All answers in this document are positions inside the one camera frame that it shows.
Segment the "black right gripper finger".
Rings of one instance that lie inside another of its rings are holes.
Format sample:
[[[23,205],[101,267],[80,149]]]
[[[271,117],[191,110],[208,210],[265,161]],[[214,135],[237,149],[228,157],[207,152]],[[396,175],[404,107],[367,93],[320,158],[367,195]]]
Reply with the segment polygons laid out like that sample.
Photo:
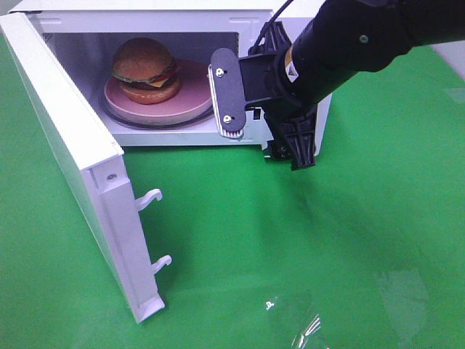
[[[291,40],[281,21],[268,21],[259,32],[254,44],[248,49],[249,55],[277,52],[291,46]]]

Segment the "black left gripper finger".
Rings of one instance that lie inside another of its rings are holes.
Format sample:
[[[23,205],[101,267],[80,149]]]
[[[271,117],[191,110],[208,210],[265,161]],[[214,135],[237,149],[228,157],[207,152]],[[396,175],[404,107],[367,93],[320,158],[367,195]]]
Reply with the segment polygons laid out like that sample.
[[[315,162],[316,113],[278,123],[280,137],[291,154],[293,171],[313,167]]]

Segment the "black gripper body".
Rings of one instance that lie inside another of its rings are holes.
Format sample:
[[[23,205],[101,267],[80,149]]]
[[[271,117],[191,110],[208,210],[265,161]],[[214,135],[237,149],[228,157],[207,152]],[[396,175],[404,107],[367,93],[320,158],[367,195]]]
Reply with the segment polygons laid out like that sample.
[[[272,88],[273,99],[264,105],[264,118],[274,138],[273,154],[281,159],[291,160],[291,154],[280,137],[278,123],[287,119],[306,116],[309,113],[316,113],[317,116],[318,107],[315,104],[303,103],[293,93],[286,90],[285,54],[284,50],[280,51],[273,62],[275,78]]]

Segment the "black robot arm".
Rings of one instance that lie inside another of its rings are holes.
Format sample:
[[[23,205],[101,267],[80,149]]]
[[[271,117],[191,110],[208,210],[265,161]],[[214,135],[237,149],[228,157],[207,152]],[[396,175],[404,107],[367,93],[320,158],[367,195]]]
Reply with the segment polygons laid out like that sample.
[[[325,1],[295,40],[270,19],[240,68],[246,99],[272,133],[271,157],[292,169],[313,166],[322,99],[414,47],[463,38],[462,1]]]

